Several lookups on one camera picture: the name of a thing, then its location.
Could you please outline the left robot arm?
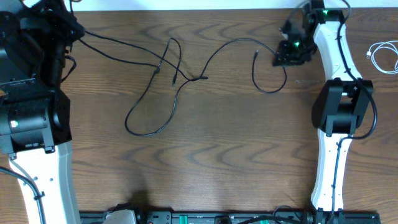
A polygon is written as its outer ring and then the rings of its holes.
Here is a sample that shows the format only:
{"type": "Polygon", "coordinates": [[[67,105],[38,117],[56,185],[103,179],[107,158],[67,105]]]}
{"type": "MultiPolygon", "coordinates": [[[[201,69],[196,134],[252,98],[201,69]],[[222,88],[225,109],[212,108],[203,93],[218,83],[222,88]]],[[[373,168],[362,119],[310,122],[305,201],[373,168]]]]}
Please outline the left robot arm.
{"type": "Polygon", "coordinates": [[[20,185],[30,223],[80,223],[63,69],[84,27],[63,1],[1,2],[1,172],[20,185]]]}

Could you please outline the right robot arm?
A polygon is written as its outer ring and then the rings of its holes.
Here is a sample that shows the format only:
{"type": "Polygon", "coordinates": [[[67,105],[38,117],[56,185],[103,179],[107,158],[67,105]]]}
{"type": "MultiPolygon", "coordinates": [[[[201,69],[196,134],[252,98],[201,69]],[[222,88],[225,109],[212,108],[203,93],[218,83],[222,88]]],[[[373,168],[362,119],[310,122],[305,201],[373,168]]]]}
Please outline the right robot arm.
{"type": "Polygon", "coordinates": [[[347,16],[340,9],[325,7],[323,1],[304,1],[302,28],[290,19],[280,28],[273,66],[294,66],[309,62],[319,52],[325,71],[325,84],[311,112],[317,129],[319,153],[317,177],[309,209],[299,223],[379,223],[374,212],[343,210],[343,179],[346,158],[356,130],[363,122],[372,98],[373,83],[363,80],[352,60],[346,41],[347,16]]]}

